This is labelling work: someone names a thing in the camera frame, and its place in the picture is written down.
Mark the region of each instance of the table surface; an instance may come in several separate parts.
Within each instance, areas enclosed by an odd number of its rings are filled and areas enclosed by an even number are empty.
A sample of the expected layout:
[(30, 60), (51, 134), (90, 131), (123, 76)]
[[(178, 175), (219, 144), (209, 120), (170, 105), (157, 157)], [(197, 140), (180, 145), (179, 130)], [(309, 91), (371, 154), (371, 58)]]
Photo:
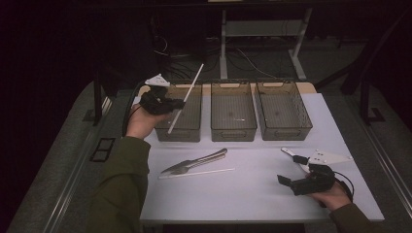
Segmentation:
[[(258, 127), (253, 142), (212, 142), (211, 98), (208, 95), (203, 97), (199, 143), (160, 142), (154, 131), (147, 138), (152, 145), (149, 156), (151, 172), (142, 222), (285, 223), (329, 220), (328, 210), (320, 208), (307, 196), (294, 196), (290, 188), (277, 181), (277, 175), (293, 181), (305, 176), (299, 165), (281, 152), (281, 147), (303, 156), (310, 156), (316, 150), (351, 156), (322, 94), (311, 93), (311, 88), (304, 90), (309, 92), (302, 94), (302, 99), (313, 123), (304, 141), (263, 141)], [(228, 150), (224, 159), (192, 168), (189, 172), (235, 168), (234, 171), (165, 180), (158, 178), (160, 172), (171, 165), (223, 148)], [(330, 167), (352, 181), (356, 191), (354, 202), (369, 219), (384, 219), (354, 161)]]

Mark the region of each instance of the metal tongs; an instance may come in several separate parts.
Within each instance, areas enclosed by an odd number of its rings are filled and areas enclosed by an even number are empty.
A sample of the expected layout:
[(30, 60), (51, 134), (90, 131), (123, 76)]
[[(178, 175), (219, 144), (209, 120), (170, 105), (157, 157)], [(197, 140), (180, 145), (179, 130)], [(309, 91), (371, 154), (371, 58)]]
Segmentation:
[(176, 165), (173, 165), (167, 168), (161, 173), (170, 172), (170, 174), (172, 175), (185, 174), (190, 168), (197, 167), (199, 165), (210, 163), (210, 162), (224, 158), (226, 153), (227, 153), (227, 149), (222, 149), (222, 150), (219, 150), (217, 152), (214, 152), (210, 155), (207, 155), (201, 158), (197, 158), (194, 160), (185, 160), (183, 162), (180, 162)]

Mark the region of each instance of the chopstick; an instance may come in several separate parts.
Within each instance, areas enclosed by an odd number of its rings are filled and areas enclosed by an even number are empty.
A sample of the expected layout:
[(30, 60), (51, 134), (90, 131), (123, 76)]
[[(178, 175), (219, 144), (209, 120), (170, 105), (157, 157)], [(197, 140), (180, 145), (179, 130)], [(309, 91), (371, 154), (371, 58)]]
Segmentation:
[(185, 174), (181, 174), (181, 175), (167, 175), (167, 176), (160, 176), (158, 178), (160, 180), (162, 180), (162, 179), (169, 179), (169, 178), (189, 177), (189, 176), (196, 176), (196, 175), (203, 175), (203, 174), (210, 174), (210, 173), (219, 173), (219, 172), (228, 172), (228, 171), (234, 171), (234, 168), (213, 170), (213, 171), (207, 171), (207, 172), (185, 173)]
[[(200, 74), (200, 71), (202, 70), (202, 68), (203, 68), (203, 63), (202, 63), (202, 65), (200, 66), (199, 70), (197, 71), (196, 77), (194, 78), (193, 82), (191, 83), (191, 86), (190, 86), (190, 88), (189, 88), (189, 90), (188, 90), (188, 93), (186, 94), (186, 97), (185, 97), (185, 99), (183, 100), (184, 103), (186, 103), (186, 101), (188, 100), (189, 95), (190, 95), (190, 92), (191, 92), (191, 89), (193, 88), (194, 84), (196, 83), (197, 78), (199, 77), (199, 74)], [(173, 128), (175, 127), (176, 121), (178, 121), (178, 118), (179, 118), (179, 115), (180, 115), (181, 112), (182, 112), (182, 110), (179, 110), (179, 112), (176, 114), (175, 118), (173, 119), (173, 122), (172, 122), (172, 124), (170, 125), (169, 130), (167, 131), (168, 134), (171, 134), (171, 133), (172, 133), (172, 130), (173, 130)]]

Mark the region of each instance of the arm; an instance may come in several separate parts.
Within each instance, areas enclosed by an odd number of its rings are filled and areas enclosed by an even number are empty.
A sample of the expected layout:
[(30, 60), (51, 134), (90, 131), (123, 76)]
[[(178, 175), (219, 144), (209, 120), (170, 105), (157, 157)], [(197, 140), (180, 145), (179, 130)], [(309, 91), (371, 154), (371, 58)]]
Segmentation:
[(86, 232), (139, 231), (151, 147), (143, 139), (165, 118), (133, 106), (126, 136), (120, 140), (116, 154), (106, 162), (103, 181), (93, 193)]
[(349, 200), (345, 190), (335, 183), (331, 190), (309, 196), (326, 205), (330, 218), (341, 233), (384, 233), (379, 225), (371, 222), (357, 205)]

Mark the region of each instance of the clear plastic bin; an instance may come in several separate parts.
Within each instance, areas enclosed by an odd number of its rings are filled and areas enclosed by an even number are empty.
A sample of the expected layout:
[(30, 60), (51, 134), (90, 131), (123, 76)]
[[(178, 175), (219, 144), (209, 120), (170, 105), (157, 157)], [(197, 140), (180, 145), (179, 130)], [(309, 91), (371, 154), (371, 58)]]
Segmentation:
[(255, 97), (263, 140), (305, 140), (313, 126), (296, 83), (257, 80)]
[(258, 128), (248, 80), (212, 81), (213, 142), (251, 142)]
[[(191, 82), (190, 81), (170, 81), (166, 94), (167, 98), (185, 99)], [(175, 126), (168, 134), (170, 125), (179, 110), (175, 110), (172, 116), (155, 126), (157, 138), (162, 142), (200, 142), (200, 120), (202, 109), (202, 85), (196, 83), (190, 92), (188, 100), (176, 121)]]

